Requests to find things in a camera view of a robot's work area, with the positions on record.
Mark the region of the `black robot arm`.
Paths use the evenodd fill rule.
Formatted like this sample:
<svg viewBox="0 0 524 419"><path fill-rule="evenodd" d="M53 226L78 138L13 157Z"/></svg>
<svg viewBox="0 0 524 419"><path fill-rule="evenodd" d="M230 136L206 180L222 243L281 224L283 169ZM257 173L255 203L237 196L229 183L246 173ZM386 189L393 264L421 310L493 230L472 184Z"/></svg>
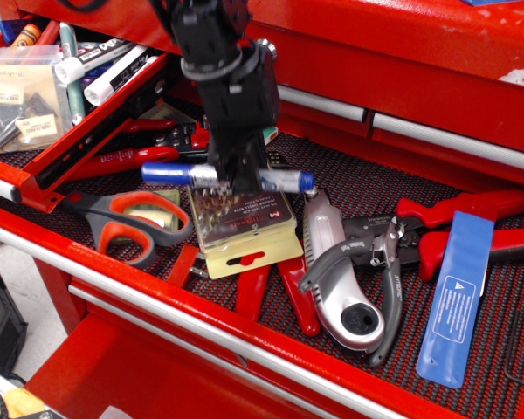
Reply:
<svg viewBox="0 0 524 419"><path fill-rule="evenodd" d="M235 195L262 192L268 165L263 130L279 118L269 47L245 35L245 1L154 1L153 10L181 50L183 75L197 87L209 124L207 162Z"/></svg>

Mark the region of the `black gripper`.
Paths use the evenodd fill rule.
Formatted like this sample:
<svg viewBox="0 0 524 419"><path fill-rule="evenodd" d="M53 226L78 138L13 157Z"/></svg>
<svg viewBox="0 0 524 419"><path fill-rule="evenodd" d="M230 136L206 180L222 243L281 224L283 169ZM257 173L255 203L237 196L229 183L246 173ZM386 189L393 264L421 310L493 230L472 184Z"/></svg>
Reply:
<svg viewBox="0 0 524 419"><path fill-rule="evenodd" d="M259 171L267 166L262 130L276 124L280 109L270 49L198 38L194 66L204 73L196 85L212 133L208 164L219 188L228 195L261 193Z"/></svg>

